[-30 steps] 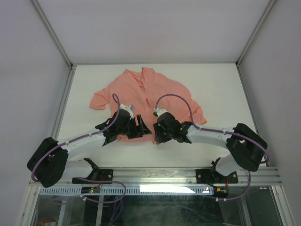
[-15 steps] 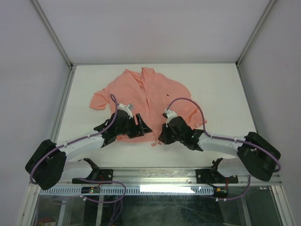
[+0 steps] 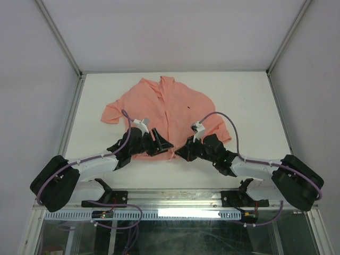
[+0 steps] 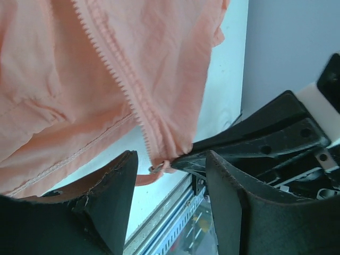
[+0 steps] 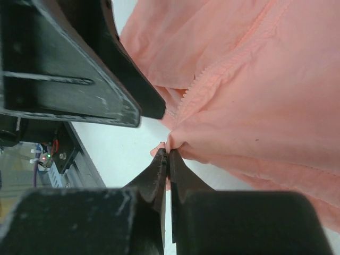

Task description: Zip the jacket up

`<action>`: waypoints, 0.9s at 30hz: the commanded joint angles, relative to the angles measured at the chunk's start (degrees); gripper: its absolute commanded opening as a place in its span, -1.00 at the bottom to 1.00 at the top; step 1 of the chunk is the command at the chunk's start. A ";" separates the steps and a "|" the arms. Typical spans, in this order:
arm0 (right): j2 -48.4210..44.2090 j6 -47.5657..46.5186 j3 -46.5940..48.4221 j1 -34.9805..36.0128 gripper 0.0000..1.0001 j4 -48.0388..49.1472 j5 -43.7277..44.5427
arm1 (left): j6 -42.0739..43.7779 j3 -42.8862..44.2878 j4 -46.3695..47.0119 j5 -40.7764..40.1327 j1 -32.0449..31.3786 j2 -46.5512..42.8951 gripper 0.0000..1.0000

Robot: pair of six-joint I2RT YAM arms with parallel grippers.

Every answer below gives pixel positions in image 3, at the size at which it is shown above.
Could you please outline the peach pink zip jacket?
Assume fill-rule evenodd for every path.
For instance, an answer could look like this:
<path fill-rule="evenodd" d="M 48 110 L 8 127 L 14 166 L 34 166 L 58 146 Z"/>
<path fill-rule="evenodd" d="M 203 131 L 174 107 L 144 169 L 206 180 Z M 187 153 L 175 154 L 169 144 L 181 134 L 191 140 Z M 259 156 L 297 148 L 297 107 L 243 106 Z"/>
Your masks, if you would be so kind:
<path fill-rule="evenodd" d="M 160 161 L 176 157 L 175 150 L 182 147 L 194 133 L 191 125 L 204 117 L 204 135 L 216 134 L 222 143 L 231 141 L 224 120 L 214 112 L 213 101 L 201 92 L 190 89 L 173 77 L 163 76 L 158 82 L 141 79 L 118 100 L 106 105 L 101 121 L 117 124 L 126 111 L 130 118 L 149 120 L 148 128 L 156 128 L 174 148 L 157 156 L 146 153 L 133 156 L 135 160 Z"/>

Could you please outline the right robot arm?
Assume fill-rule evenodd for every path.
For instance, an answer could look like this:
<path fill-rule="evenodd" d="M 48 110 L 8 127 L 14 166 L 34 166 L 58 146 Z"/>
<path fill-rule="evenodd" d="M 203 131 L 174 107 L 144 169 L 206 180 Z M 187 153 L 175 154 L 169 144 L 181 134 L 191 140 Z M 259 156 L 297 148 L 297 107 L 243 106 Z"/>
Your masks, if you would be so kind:
<path fill-rule="evenodd" d="M 324 180 L 294 155 L 269 161 L 242 159 L 226 150 L 215 134 L 203 140 L 189 137 L 175 153 L 188 162 L 197 158 L 209 161 L 222 175 L 242 177 L 235 199 L 237 207 L 260 200 L 281 200 L 309 211 L 324 185 Z"/>

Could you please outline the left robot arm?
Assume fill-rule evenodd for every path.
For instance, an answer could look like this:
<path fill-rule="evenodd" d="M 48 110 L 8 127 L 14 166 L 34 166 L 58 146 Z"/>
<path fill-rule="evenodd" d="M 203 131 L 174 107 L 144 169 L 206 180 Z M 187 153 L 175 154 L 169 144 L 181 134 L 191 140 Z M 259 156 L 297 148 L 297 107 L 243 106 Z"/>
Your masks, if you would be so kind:
<path fill-rule="evenodd" d="M 90 181 L 89 178 L 121 169 L 135 155 L 153 157 L 173 147 L 156 129 L 142 132 L 132 127 L 117 143 L 99 155 L 74 161 L 61 155 L 54 156 L 31 182 L 30 190 L 36 195 L 38 204 L 45 206 L 51 213 L 70 202 L 93 200 L 103 207 L 111 201 L 111 189 L 103 180 Z"/>

